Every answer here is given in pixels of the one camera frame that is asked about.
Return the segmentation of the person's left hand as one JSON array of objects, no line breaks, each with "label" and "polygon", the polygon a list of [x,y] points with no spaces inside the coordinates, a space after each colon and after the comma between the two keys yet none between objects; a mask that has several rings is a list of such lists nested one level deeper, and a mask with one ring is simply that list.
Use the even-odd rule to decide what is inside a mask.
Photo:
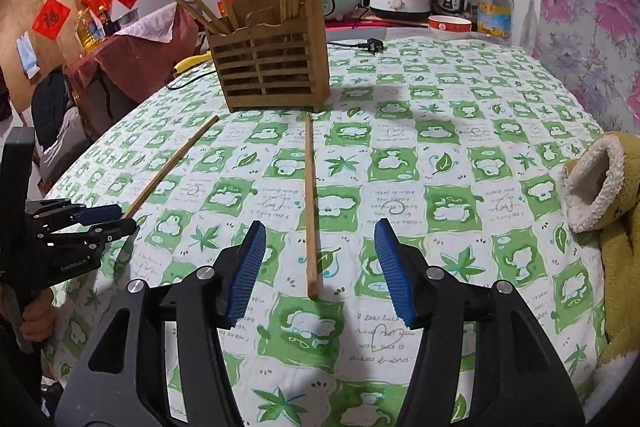
[{"label": "person's left hand", "polygon": [[25,308],[21,332],[26,340],[40,343],[53,334],[57,318],[53,291],[51,288],[43,289]]}]

